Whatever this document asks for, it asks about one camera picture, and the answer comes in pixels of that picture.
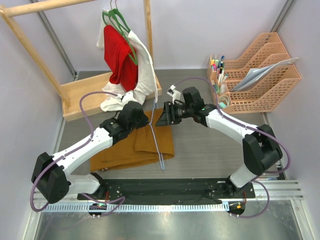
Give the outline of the mustard brown trousers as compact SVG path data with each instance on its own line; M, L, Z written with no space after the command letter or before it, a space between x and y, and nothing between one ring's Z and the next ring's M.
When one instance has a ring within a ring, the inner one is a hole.
M175 156L172 129L170 126L156 127L156 122L162 112L162 108L155 110L152 125L159 151L164 160L169 160ZM152 111L146 111L145 115L151 120ZM159 157L152 131L147 125L133 130L127 138L94 155L90 159L90 171L127 169L158 161Z

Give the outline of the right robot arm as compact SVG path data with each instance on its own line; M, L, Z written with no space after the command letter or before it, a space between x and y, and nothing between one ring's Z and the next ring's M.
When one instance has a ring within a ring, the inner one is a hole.
M180 124L182 119L192 118L207 128L217 130L242 146L243 164L225 179L225 191L237 198L254 178L265 173L283 157L272 128L249 124L223 113L214 104L205 104L195 87L182 91L183 101L173 99L164 103L157 127Z

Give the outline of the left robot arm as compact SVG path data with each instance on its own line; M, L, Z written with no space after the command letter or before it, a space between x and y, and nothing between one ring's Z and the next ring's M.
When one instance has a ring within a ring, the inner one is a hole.
M47 152L37 157L32 183L47 200L55 204L67 195L86 194L95 200L106 195L107 184L97 173L74 175L73 171L99 152L106 150L138 128L149 123L140 103L130 101L118 117L105 120L92 135L54 155Z

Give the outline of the light blue wire hanger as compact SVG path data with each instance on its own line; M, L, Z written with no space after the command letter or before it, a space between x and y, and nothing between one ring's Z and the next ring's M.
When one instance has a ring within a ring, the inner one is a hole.
M157 109L157 107L158 107L158 104L154 100L153 101L152 111L151 111L151 119L149 121L149 126L150 126L151 133L152 133L152 136L153 136L155 148L156 148L156 151L157 151L157 154L158 154L158 161L159 161L160 168L161 168L162 171L165 171L164 157L163 157L163 154L159 150L156 133L155 133L155 130L154 130L154 127L153 127L153 120L154 120L155 110Z

